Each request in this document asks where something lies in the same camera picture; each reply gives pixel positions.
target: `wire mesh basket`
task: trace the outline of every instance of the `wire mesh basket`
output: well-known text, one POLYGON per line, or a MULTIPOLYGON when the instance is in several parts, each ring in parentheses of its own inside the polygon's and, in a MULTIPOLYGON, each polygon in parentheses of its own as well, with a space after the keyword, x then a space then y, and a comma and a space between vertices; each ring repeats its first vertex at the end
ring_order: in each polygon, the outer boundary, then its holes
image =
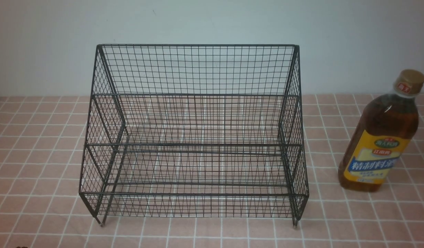
POLYGON ((308 200, 297 45, 98 45, 79 194, 108 215, 293 218, 308 200))

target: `white wall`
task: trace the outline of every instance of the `white wall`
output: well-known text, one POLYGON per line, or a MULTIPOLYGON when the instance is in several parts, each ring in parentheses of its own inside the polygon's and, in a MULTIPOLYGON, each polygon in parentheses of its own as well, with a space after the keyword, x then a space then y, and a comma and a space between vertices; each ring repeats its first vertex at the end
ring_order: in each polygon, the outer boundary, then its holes
POLYGON ((1 0, 0 95, 87 95, 101 43, 299 44, 304 93, 424 72, 424 0, 1 0))

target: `countertop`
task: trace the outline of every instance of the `countertop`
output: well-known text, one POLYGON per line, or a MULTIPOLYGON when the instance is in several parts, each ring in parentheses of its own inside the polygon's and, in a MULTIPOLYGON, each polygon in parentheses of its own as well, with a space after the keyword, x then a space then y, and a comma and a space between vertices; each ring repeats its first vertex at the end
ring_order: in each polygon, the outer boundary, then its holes
POLYGON ((419 129, 376 193, 344 190, 337 165, 375 95, 304 95, 310 198, 280 218, 108 217, 78 196, 88 97, 0 97, 0 248, 424 248, 424 94, 419 129))

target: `yellow label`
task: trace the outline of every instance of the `yellow label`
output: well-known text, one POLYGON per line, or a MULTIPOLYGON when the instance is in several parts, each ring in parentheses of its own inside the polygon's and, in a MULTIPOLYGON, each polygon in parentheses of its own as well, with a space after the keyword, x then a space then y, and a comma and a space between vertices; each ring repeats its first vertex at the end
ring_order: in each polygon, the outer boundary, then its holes
POLYGON ((345 178, 382 184, 409 141, 393 136, 372 136, 364 130, 344 171, 345 178))

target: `gold bottle cap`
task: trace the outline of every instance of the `gold bottle cap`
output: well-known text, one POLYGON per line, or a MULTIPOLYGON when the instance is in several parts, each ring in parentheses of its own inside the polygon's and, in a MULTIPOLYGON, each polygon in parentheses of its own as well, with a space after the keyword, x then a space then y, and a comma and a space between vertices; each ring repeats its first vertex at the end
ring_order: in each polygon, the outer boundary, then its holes
POLYGON ((412 69, 406 69, 400 73, 394 83, 394 90, 406 96, 415 96, 420 94, 423 83, 423 73, 412 69))

